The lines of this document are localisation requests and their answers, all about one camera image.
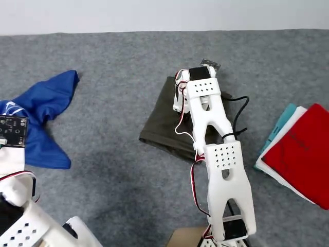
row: folded red shirt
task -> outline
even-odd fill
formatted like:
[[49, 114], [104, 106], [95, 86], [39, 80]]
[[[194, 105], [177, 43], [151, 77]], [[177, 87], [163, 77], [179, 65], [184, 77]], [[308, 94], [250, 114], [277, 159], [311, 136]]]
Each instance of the folded red shirt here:
[[329, 209], [329, 112], [312, 105], [262, 158], [296, 190]]

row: black wire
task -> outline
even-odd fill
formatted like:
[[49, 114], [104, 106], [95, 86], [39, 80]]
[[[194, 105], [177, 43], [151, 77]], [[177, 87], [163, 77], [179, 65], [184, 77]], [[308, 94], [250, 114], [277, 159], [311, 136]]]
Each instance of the black wire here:
[[227, 201], [227, 205], [228, 205], [228, 209], [230, 210], [231, 214], [232, 215], [235, 215], [234, 211], [233, 211], [233, 208], [232, 208], [232, 205], [229, 201]]
[[249, 97], [248, 96], [242, 96], [240, 98], [235, 98], [235, 99], [230, 99], [230, 98], [226, 98], [225, 96], [221, 95], [223, 100], [227, 100], [227, 101], [238, 101], [238, 100], [242, 100], [242, 99], [246, 99], [245, 103], [242, 105], [242, 107], [240, 108], [240, 110], [237, 112], [234, 121], [233, 121], [233, 133], [229, 133], [226, 135], [223, 135], [222, 138], [224, 139], [226, 136], [229, 135], [234, 135], [235, 139], [238, 135], [240, 135], [242, 132], [246, 131], [247, 128], [244, 128], [242, 130], [236, 131], [236, 123], [237, 123], [237, 119], [239, 118], [239, 116], [241, 115], [242, 111], [244, 110], [244, 108], [247, 106], [247, 104], [249, 103]]
[[247, 239], [243, 239], [242, 241], [245, 243], [245, 245], [246, 245], [247, 247], [251, 247], [250, 244], [248, 243]]

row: carpet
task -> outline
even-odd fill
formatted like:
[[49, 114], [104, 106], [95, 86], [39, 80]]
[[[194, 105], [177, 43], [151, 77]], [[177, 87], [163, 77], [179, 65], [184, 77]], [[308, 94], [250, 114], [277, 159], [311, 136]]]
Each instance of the carpet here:
[[[252, 246], [327, 246], [328, 212], [252, 166], [290, 102], [329, 109], [329, 30], [0, 37], [1, 99], [68, 69], [81, 79], [69, 108], [47, 124], [71, 169], [26, 167], [38, 177], [39, 204], [60, 223], [78, 215], [104, 246], [164, 246], [176, 228], [206, 226], [190, 164], [138, 140], [167, 76], [202, 58], [222, 64], [222, 90], [250, 97], [237, 129], [248, 127], [240, 141], [258, 227]], [[240, 104], [231, 103], [230, 119]], [[195, 172], [205, 207], [206, 168]]]

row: olive green cloth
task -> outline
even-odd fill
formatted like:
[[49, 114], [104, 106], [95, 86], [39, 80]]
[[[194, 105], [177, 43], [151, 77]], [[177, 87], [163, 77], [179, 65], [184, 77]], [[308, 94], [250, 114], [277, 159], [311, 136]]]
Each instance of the olive green cloth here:
[[[168, 77], [155, 104], [155, 108], [149, 116], [143, 130], [140, 132], [139, 140], [143, 143], [162, 149], [183, 160], [193, 161], [195, 151], [193, 141], [188, 135], [177, 135], [175, 127], [179, 121], [179, 113], [173, 110], [174, 102], [173, 77]], [[232, 96], [222, 92], [226, 98]], [[227, 110], [228, 102], [223, 101]], [[178, 132], [188, 132], [192, 134], [193, 124], [190, 114], [184, 115], [184, 120], [178, 128]], [[206, 143], [221, 143], [222, 138], [217, 131], [209, 126], [206, 131]]]

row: blue cloth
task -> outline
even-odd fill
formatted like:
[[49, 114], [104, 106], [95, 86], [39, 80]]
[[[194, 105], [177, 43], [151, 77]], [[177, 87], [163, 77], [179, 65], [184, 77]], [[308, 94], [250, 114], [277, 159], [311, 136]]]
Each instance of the blue cloth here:
[[268, 145], [276, 137], [276, 135], [278, 134], [278, 132], [283, 128], [283, 126], [288, 122], [288, 120], [294, 114], [296, 108], [297, 108], [297, 106], [295, 104], [292, 104], [292, 103], [290, 103], [286, 107], [286, 109], [284, 110], [284, 112], [279, 117], [279, 119], [278, 119], [278, 121], [277, 121], [274, 129], [272, 130], [272, 132], [270, 133], [269, 137], [267, 138], [265, 145], [261, 149], [260, 155], [264, 152], [264, 150], [268, 147]]
[[71, 160], [46, 133], [44, 124], [55, 119], [70, 104], [78, 74], [69, 70], [33, 85], [22, 95], [0, 101], [3, 115], [28, 117], [25, 163], [46, 168], [69, 169]]

